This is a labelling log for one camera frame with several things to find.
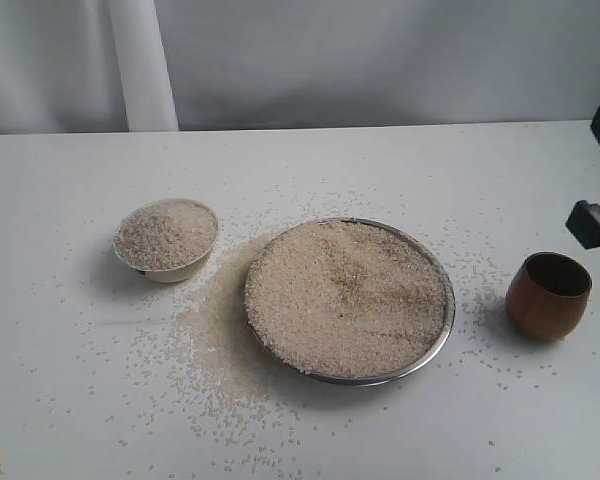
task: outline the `brown cup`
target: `brown cup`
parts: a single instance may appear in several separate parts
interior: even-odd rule
[[[534,253],[509,286],[507,316],[529,337],[557,340],[576,328],[590,292],[591,276],[578,262],[559,253]]]

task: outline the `white curtain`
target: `white curtain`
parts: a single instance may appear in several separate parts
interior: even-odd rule
[[[598,103],[600,0],[0,0],[0,133],[561,120]]]

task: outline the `bowl rim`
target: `bowl rim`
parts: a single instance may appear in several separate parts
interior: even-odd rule
[[[271,245],[273,245],[275,242],[279,241],[286,233],[288,233],[289,231],[294,230],[296,228],[302,227],[304,225],[312,224],[312,223],[328,224],[328,223],[332,223],[332,222],[359,223],[359,224],[369,225],[372,227],[376,227],[376,228],[385,230],[385,231],[393,234],[394,236],[398,237],[399,239],[403,240],[405,243],[408,243],[412,248],[417,250],[421,255],[423,255],[431,263],[431,265],[435,269],[436,273],[438,274],[438,278],[442,282],[443,295],[444,295],[444,300],[445,300],[444,301],[442,328],[440,329],[440,333],[438,334],[438,337],[431,344],[431,346],[418,359],[414,360],[409,365],[406,365],[406,366],[404,366],[398,370],[394,370],[392,372],[387,372],[387,373],[383,373],[380,375],[374,375],[374,376],[369,376],[369,377],[341,377],[341,376],[337,376],[337,375],[328,375],[328,374],[321,373],[321,372],[302,372],[296,366],[294,366],[288,362],[285,362],[280,357],[278,357],[266,345],[266,343],[262,340],[262,338],[260,338],[255,327],[251,324],[250,309],[248,308],[249,297],[250,297],[250,293],[249,293],[250,292],[250,284],[253,281],[254,272],[257,270],[259,263],[266,256],[268,249],[271,247]],[[270,240],[264,246],[264,248],[262,248],[262,250],[260,250],[256,259],[252,262],[251,266],[249,267],[249,272],[247,273],[247,279],[245,282],[244,292],[245,292],[245,306],[246,306],[246,310],[247,310],[247,324],[249,326],[249,329],[255,336],[256,340],[258,341],[258,343],[267,352],[269,352],[276,359],[278,359],[280,362],[283,362],[288,367],[290,367],[293,370],[300,372],[308,377],[314,378],[321,382],[332,383],[332,384],[336,384],[336,385],[355,386],[355,387],[371,387],[371,386],[375,386],[375,385],[382,385],[384,383],[388,383],[388,382],[397,380],[399,378],[403,378],[403,377],[419,370],[420,368],[424,367],[427,363],[429,363],[431,360],[433,360],[433,358],[440,352],[440,350],[442,350],[442,347],[448,340],[448,338],[451,334],[451,330],[453,329],[453,322],[455,319],[455,312],[456,312],[456,302],[455,302],[455,294],[453,291],[453,284],[451,283],[451,280],[449,279],[449,276],[448,276],[447,272],[444,270],[444,267],[442,266],[440,261],[435,257],[435,255],[428,248],[426,248],[423,244],[421,244],[419,241],[415,240],[410,235],[404,233],[401,230],[398,230],[397,228],[391,227],[390,225],[376,222],[374,220],[368,220],[368,219],[364,219],[364,218],[355,218],[355,217],[330,217],[330,218],[324,218],[324,219],[318,219],[318,220],[311,220],[311,221],[296,225],[290,229],[287,229],[284,232],[277,235],[276,237],[274,237],[272,240]]]
[[[187,202],[187,203],[190,203],[192,205],[196,205],[198,207],[202,207],[205,210],[207,210],[213,216],[213,219],[214,219],[215,225],[216,225],[216,233],[215,233],[215,235],[213,237],[213,241],[209,245],[209,248],[207,248],[202,254],[198,255],[193,260],[188,261],[186,263],[183,263],[182,265],[179,265],[179,266],[174,267],[174,268],[168,268],[166,270],[153,270],[153,269],[140,268],[140,267],[137,267],[135,265],[132,265],[131,263],[127,262],[124,258],[122,258],[122,256],[120,255],[120,252],[118,251],[118,248],[116,246],[116,238],[118,237],[118,234],[120,233],[120,230],[122,229],[122,226],[125,224],[125,222],[127,220],[129,220],[129,218],[131,218],[134,214],[136,214],[140,210],[143,210],[143,209],[148,208],[148,207],[152,207],[154,205],[159,205],[161,203],[174,202],[174,201]],[[204,257],[206,257],[209,254],[209,252],[211,252],[211,250],[213,250],[213,247],[216,244],[216,241],[218,240],[218,233],[219,233],[218,216],[213,211],[213,209],[211,207],[209,207],[208,205],[206,205],[206,204],[204,204],[202,202],[199,202],[198,200],[193,200],[191,198],[184,198],[184,197],[162,198],[160,200],[155,200],[153,202],[149,202],[149,203],[147,203],[145,205],[142,205],[142,206],[136,208],[133,212],[129,213],[122,220],[120,220],[120,223],[118,224],[118,227],[116,228],[116,231],[113,234],[113,240],[112,240],[111,243],[113,244],[113,251],[114,251],[116,257],[118,257],[118,260],[120,260],[122,263],[124,263],[129,268],[134,269],[136,272],[139,272],[139,273],[169,273],[169,272],[175,272],[177,270],[181,270],[183,268],[190,267],[190,266],[194,265],[195,263],[199,262],[200,260],[202,260]]]

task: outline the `rice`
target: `rice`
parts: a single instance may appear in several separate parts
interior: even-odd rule
[[[249,321],[302,372],[364,378],[420,358],[444,324],[445,284],[431,261],[377,227],[312,222],[253,265]]]
[[[147,205],[123,221],[113,239],[118,256],[137,270],[171,270],[204,255],[218,233],[215,215],[185,199]]]

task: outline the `cup rim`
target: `cup rim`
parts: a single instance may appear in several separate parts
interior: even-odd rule
[[[580,293],[578,293],[576,295],[563,295],[563,294],[560,294],[560,293],[555,293],[555,292],[549,290],[548,288],[544,287],[543,285],[540,285],[529,274],[529,263],[534,258],[541,257],[541,256],[560,257],[560,258],[562,258],[564,260],[567,260],[570,263],[572,263],[576,268],[578,268],[582,273],[584,273],[585,278],[587,280],[587,287],[582,292],[580,292]],[[552,295],[554,297],[558,297],[558,298],[578,298],[578,297],[582,297],[583,295],[587,295],[591,291],[591,287],[593,286],[593,280],[591,279],[591,274],[589,273],[589,271],[586,268],[584,268],[580,262],[578,262],[577,260],[569,257],[568,255],[564,255],[562,253],[550,252],[550,251],[543,251],[543,252],[532,253],[531,255],[529,255],[525,259],[525,261],[524,261],[524,263],[522,265],[522,268],[523,268],[524,274],[531,281],[531,283],[533,283],[538,288],[541,288],[547,294]]]

